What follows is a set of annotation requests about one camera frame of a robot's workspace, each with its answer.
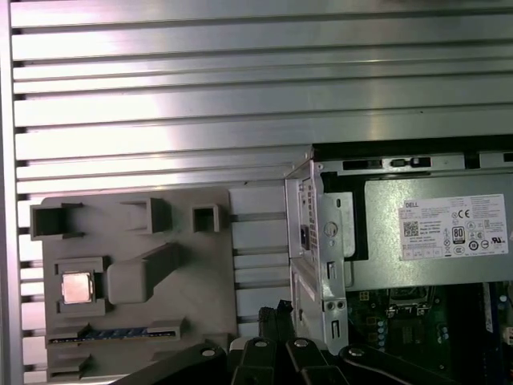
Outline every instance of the barcode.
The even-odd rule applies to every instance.
[[[418,222],[404,222],[404,236],[405,237],[418,237]]]

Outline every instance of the power supply label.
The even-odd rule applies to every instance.
[[[402,260],[508,253],[504,195],[405,201]]]

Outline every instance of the ribbed metal panel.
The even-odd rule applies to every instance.
[[[46,365],[25,234],[44,197],[228,186],[239,330],[254,334],[258,308],[289,295],[281,179],[309,144],[513,132],[513,0],[0,4],[7,271],[23,268],[3,353],[28,383]]]

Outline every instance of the metal screw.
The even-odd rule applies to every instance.
[[[212,349],[207,349],[206,351],[202,351],[201,355],[203,355],[204,357],[212,357],[213,355],[216,355],[216,352]]]
[[[296,347],[307,347],[308,346],[308,341],[306,341],[305,339],[297,339],[294,342],[294,345]]]
[[[362,357],[365,354],[365,352],[360,348],[352,347],[349,349],[349,354],[353,357]]]

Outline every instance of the circuit board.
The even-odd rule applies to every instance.
[[[429,298],[429,309],[397,314],[390,313],[390,290],[348,293],[349,321],[370,346],[452,377],[445,290],[437,286],[419,292]]]
[[[77,342],[96,342],[96,341],[113,341],[128,340],[134,338],[158,338],[158,337],[175,337],[174,331],[150,333],[147,327],[134,327],[127,329],[110,329],[110,330],[85,330],[77,338],[57,338],[51,339],[49,343],[77,343]]]

